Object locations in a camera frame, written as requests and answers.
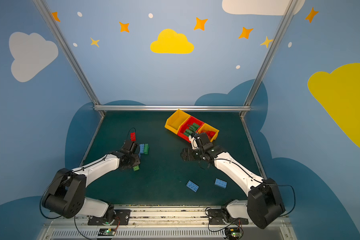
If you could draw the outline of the green lego brick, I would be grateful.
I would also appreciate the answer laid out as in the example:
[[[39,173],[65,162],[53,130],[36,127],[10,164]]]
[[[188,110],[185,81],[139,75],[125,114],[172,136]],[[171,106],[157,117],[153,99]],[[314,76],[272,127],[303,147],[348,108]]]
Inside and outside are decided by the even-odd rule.
[[[148,144],[144,144],[143,153],[144,153],[145,155],[148,155],[148,154],[149,154],[149,145],[148,145]]]
[[[200,127],[199,125],[197,125],[196,123],[193,123],[192,125],[189,125],[189,130],[191,130],[192,132],[197,133],[199,127]]]
[[[184,132],[184,135],[186,135],[187,137],[189,137],[193,132],[189,129],[186,129]]]

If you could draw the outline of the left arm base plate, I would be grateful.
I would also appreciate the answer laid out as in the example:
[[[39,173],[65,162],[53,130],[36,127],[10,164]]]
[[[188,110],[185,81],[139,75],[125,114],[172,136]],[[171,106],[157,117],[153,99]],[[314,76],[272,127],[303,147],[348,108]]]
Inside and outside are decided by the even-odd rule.
[[[88,226],[127,226],[129,224],[130,216],[131,210],[114,210],[111,215],[109,215],[109,213],[106,213],[104,217],[90,216],[88,220]]]

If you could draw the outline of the light blue lego brick front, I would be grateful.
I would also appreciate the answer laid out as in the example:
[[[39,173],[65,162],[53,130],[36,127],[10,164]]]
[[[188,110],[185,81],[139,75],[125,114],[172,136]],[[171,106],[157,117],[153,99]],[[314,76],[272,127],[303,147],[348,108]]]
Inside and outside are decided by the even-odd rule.
[[[187,188],[189,188],[191,191],[193,191],[193,192],[197,192],[198,191],[198,189],[199,189],[199,186],[198,185],[196,185],[195,183],[193,183],[192,181],[188,181],[187,182]]]

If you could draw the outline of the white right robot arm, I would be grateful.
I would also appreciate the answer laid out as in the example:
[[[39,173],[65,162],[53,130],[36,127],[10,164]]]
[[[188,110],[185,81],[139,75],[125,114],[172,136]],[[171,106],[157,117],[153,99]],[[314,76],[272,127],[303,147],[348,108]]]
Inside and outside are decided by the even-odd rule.
[[[183,149],[184,161],[205,161],[225,173],[245,193],[248,200],[233,200],[223,207],[226,221],[249,218],[260,229],[265,229],[285,211],[279,185],[269,178],[252,173],[236,161],[221,146],[215,146],[206,133],[189,135],[191,148]]]

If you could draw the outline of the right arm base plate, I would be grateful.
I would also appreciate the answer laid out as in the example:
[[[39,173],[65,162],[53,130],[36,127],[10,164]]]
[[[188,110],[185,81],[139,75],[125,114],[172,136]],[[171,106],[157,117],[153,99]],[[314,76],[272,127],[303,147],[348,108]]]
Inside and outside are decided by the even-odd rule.
[[[206,208],[205,213],[209,220],[209,225],[248,225],[249,220],[246,218],[233,218],[225,209]]]

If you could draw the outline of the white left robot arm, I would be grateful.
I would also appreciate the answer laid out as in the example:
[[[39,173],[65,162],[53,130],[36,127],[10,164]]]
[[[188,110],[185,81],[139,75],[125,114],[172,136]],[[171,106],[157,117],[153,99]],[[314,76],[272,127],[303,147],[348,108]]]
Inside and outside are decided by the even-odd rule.
[[[46,188],[40,201],[45,208],[66,219],[76,215],[85,215],[102,219],[110,225],[116,218],[114,205],[101,200],[86,197],[87,187],[115,170],[132,169],[140,164],[136,150],[139,144],[125,140],[123,146],[115,152],[75,169],[60,169],[51,184]]]

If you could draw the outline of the red lego brick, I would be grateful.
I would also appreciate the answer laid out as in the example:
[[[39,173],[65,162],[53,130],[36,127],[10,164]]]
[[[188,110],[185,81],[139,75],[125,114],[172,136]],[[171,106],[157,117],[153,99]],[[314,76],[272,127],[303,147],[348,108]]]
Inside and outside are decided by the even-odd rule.
[[[131,139],[132,142],[136,141],[136,133],[135,132],[130,133],[130,139]]]

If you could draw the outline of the light blue lego brick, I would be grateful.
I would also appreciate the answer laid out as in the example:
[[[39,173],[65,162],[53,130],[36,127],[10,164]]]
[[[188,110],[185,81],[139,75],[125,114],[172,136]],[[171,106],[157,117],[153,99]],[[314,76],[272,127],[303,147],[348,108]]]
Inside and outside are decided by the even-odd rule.
[[[140,148],[139,154],[144,154],[145,153],[145,144],[139,144],[139,148]]]
[[[189,188],[191,191],[193,191],[193,192],[197,192],[198,191],[198,189],[199,189],[199,186],[198,185],[196,185],[195,183],[193,183],[192,181],[188,181],[187,182],[187,188]]]
[[[227,182],[225,182],[223,180],[220,180],[220,179],[216,179],[215,180],[215,185],[225,189],[227,187]]]

